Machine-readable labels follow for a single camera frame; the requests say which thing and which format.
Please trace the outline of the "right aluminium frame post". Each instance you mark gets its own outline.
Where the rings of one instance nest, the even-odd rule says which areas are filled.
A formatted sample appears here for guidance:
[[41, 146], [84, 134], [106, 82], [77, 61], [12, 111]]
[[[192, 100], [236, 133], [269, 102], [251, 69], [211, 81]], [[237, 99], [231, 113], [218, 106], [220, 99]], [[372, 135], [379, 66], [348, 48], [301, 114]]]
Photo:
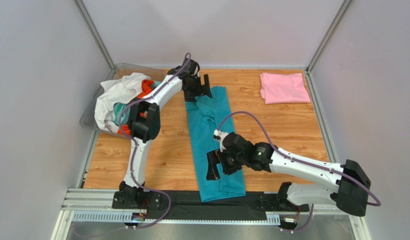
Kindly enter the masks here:
[[345, 18], [347, 12], [349, 11], [351, 5], [353, 4], [354, 0], [344, 0], [340, 8], [338, 9], [335, 17], [333, 18], [332, 22], [330, 23], [326, 33], [324, 34], [323, 39], [321, 40], [320, 44], [318, 45], [315, 53], [313, 54], [310, 63], [308, 64], [306, 71], [310, 74], [318, 64], [321, 56], [323, 55], [325, 49], [329, 45], [331, 39], [335, 35], [337, 29], [339, 28], [340, 24], [342, 23], [343, 19]]

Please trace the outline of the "left aluminium frame post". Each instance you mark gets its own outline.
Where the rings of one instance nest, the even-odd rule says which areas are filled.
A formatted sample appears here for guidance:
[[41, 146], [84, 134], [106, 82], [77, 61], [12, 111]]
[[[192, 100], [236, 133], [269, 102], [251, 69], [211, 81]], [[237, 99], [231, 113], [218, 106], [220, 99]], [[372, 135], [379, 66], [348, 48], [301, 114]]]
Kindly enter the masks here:
[[107, 47], [105, 46], [102, 37], [100, 36], [100, 33], [87, 9], [85, 2], [83, 0], [73, 0], [73, 3], [75, 4], [80, 16], [82, 17], [86, 27], [88, 28], [88, 31], [90, 32], [93, 38], [93, 41], [98, 47], [98, 50], [100, 54], [102, 55], [105, 63], [107, 64], [108, 68], [113, 69], [115, 66], [115, 63], [112, 60], [110, 53], [107, 50]]

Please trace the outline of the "clear plastic bin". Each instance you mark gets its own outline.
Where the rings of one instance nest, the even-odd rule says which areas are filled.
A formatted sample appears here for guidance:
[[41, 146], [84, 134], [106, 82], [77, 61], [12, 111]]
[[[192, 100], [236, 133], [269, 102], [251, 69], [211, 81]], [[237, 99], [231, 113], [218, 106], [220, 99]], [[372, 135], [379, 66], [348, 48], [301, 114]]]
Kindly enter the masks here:
[[[104, 81], [120, 79], [123, 76], [130, 75], [131, 73], [142, 73], [142, 74], [145, 74], [151, 77], [152, 80], [159, 81], [159, 82], [163, 81], [164, 78], [166, 77], [166, 72], [162, 69], [120, 62], [120, 63], [117, 63], [110, 70], [109, 74], [107, 75]], [[104, 93], [103, 87], [100, 84], [98, 84], [98, 88], [92, 100], [88, 104], [86, 110], [82, 114], [79, 120], [79, 123], [82, 127], [86, 129], [90, 129], [98, 133], [111, 135], [117, 138], [126, 139], [126, 137], [123, 135], [113, 133], [107, 130], [102, 130], [97, 126], [95, 117], [94, 117], [96, 100], [103, 93]]]

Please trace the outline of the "aluminium frame post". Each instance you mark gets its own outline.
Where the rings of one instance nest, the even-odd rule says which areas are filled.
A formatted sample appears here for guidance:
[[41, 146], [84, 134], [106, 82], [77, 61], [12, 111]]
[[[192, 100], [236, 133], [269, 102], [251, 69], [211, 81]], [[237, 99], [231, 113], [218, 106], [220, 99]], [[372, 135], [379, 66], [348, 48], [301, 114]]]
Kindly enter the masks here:
[[326, 33], [324, 34], [323, 39], [321, 40], [320, 44], [318, 45], [315, 53], [313, 54], [310, 63], [308, 64], [306, 71], [310, 74], [318, 64], [321, 56], [323, 55], [325, 49], [329, 45], [331, 39], [335, 35], [337, 29], [339, 28], [340, 24], [342, 23], [343, 19], [345, 18], [347, 12], [349, 11], [351, 5], [353, 4], [354, 0], [344, 0], [340, 8], [338, 9], [335, 17], [333, 18], [332, 22], [330, 23]]
[[110, 53], [107, 50], [107, 47], [105, 46], [102, 37], [100, 36], [100, 33], [87, 9], [85, 2], [83, 0], [73, 0], [73, 3], [75, 4], [80, 16], [82, 17], [86, 27], [88, 28], [88, 31], [90, 32], [93, 38], [93, 41], [98, 47], [98, 50], [100, 54], [102, 55], [105, 63], [107, 64], [108, 68], [113, 69], [115, 66], [115, 63], [112, 60]]

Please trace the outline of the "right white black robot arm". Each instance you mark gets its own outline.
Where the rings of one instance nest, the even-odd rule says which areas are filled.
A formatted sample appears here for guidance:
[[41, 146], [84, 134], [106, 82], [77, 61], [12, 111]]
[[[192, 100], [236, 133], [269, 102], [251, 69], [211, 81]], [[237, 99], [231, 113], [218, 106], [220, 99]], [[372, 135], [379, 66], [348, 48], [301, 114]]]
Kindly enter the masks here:
[[278, 209], [288, 211], [302, 205], [333, 205], [347, 214], [365, 216], [370, 205], [371, 181], [356, 161], [340, 164], [315, 160], [271, 143], [251, 143], [234, 132], [217, 130], [214, 139], [219, 146], [206, 154], [208, 181], [218, 180], [220, 173], [232, 175], [243, 167], [296, 176], [309, 184], [282, 183], [275, 197]]

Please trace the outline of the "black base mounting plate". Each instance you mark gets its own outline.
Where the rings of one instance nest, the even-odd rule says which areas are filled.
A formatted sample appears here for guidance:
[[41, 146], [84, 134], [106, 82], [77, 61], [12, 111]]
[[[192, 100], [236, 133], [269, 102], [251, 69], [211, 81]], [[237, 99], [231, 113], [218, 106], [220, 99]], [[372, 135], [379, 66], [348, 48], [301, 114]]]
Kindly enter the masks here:
[[283, 200], [275, 193], [248, 191], [245, 196], [202, 202], [198, 191], [168, 190], [166, 197], [160, 193], [145, 191], [137, 200], [129, 200], [117, 191], [113, 196], [112, 208], [125, 210], [147, 210], [149, 219], [161, 217], [166, 210], [165, 220], [217, 220], [217, 221], [260, 221], [267, 212], [284, 214], [308, 213], [309, 205], [296, 206]]

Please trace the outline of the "folded pink t shirt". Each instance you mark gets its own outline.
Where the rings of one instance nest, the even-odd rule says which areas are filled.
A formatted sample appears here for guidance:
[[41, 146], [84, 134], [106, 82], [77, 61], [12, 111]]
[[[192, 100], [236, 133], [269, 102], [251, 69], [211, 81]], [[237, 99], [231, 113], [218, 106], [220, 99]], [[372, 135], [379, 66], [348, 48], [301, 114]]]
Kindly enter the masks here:
[[266, 105], [311, 102], [301, 73], [285, 75], [264, 72], [260, 74], [260, 81], [260, 95]]

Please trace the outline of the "orange t shirt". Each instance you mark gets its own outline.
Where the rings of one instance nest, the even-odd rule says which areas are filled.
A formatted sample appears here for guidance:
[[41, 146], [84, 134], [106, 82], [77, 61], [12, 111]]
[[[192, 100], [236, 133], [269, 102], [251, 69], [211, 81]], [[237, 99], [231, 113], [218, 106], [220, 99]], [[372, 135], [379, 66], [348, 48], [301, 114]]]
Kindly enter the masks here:
[[[155, 81], [150, 80], [150, 79], [145, 79], [142, 81], [141, 84], [141, 89], [142, 92], [137, 96], [138, 98], [143, 98], [144, 96], [150, 94], [153, 90], [154, 90], [154, 83]], [[116, 120], [115, 120], [115, 124], [117, 126], [119, 126], [119, 118], [121, 118], [121, 123], [122, 123], [122, 129], [126, 134], [130, 134], [130, 130], [128, 127], [128, 117], [130, 114], [130, 109], [126, 110], [124, 113], [122, 113], [122, 111], [125, 109], [126, 104], [117, 102], [114, 105], [114, 112], [115, 112], [115, 116], [116, 116]]]

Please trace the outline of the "light teal t shirt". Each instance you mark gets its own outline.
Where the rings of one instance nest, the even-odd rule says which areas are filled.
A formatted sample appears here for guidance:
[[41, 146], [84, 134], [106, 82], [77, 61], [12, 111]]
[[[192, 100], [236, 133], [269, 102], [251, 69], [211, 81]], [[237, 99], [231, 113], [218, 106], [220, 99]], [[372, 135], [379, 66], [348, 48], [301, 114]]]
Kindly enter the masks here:
[[[142, 92], [137, 96], [138, 98], [143, 98], [144, 96], [150, 94], [155, 88], [157, 88], [161, 84], [160, 81], [154, 81], [151, 79], [145, 79], [141, 83], [141, 90]], [[121, 103], [117, 102], [114, 104], [114, 113], [116, 120], [114, 123], [119, 126], [119, 123], [121, 123], [123, 126], [127, 125], [128, 123], [128, 118], [130, 115], [130, 109], [126, 110], [124, 113], [122, 111], [126, 107], [126, 103]]]

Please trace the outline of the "white t shirt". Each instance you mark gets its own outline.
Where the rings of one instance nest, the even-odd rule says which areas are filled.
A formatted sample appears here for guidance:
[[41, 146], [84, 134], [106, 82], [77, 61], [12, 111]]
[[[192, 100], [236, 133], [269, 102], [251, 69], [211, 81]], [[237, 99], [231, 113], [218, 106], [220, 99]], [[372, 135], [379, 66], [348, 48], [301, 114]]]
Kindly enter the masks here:
[[134, 72], [120, 79], [107, 80], [100, 83], [104, 93], [96, 100], [94, 117], [97, 126], [101, 130], [113, 133], [119, 131], [119, 126], [114, 123], [116, 120], [114, 104], [128, 104], [137, 97], [142, 92], [141, 83], [143, 80], [151, 80], [151, 78], [145, 74]]

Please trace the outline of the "aluminium front rail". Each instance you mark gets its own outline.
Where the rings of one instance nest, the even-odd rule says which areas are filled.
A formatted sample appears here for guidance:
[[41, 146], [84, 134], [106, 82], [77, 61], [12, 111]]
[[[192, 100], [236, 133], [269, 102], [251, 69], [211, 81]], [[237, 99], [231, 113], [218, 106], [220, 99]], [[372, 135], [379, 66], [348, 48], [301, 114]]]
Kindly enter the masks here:
[[280, 219], [300, 215], [305, 221], [307, 205], [288, 211], [276, 206], [274, 192], [248, 192], [244, 197], [201, 202], [198, 191], [167, 191], [172, 199], [145, 191], [137, 207], [127, 202], [114, 189], [69, 189], [61, 209], [72, 211], [74, 221], [151, 223], [163, 216], [165, 224], [279, 225]]

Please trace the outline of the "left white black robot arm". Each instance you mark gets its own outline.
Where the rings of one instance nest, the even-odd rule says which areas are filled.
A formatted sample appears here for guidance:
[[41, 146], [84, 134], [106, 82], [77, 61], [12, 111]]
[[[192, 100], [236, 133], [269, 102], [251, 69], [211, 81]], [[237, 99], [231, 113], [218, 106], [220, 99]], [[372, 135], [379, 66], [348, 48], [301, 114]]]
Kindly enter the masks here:
[[150, 94], [134, 98], [128, 105], [130, 115], [127, 126], [131, 138], [129, 168], [119, 190], [113, 197], [114, 209], [139, 209], [145, 206], [145, 168], [153, 140], [160, 132], [160, 110], [178, 92], [184, 92], [186, 102], [196, 102], [197, 97], [212, 97], [209, 77], [201, 81], [200, 65], [186, 58], [181, 66], [172, 68], [161, 84]]

